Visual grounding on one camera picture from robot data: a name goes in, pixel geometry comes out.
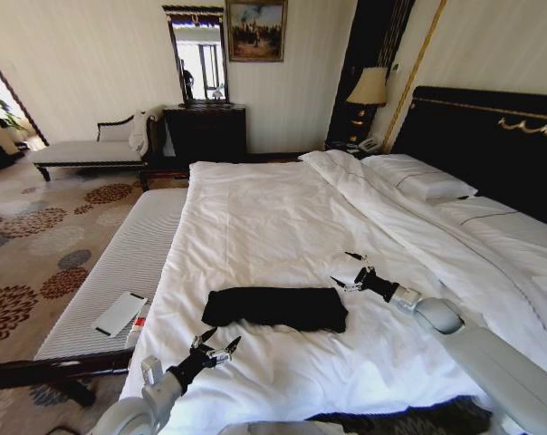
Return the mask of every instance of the dresser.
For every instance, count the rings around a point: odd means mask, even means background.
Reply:
[[[245,106],[179,105],[164,113],[178,163],[245,159]]]

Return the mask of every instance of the painting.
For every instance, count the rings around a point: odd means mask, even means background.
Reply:
[[[230,62],[283,62],[287,0],[227,0]]]

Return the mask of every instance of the black headboard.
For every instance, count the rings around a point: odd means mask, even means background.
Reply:
[[[419,86],[391,152],[547,223],[547,95]]]

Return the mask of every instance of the striped bench cushion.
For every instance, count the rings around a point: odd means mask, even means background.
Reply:
[[[123,292],[152,300],[185,204],[185,188],[144,193],[50,331],[35,360],[119,351],[127,325],[110,338],[91,328]]]

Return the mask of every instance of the white duvet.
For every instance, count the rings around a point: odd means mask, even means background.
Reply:
[[[139,366],[148,355],[165,369],[188,355],[193,336],[209,329],[201,314],[211,290],[330,286],[329,276],[347,267],[344,250],[367,254],[384,278],[480,313],[547,370],[547,296],[534,283],[352,156],[315,151],[303,160],[192,165],[122,397],[140,395]],[[231,423],[320,412],[402,411],[481,393],[434,339],[379,296],[341,298],[349,311],[345,333],[245,322],[220,328],[209,344],[243,337],[234,360],[196,377],[162,433],[216,434]]]

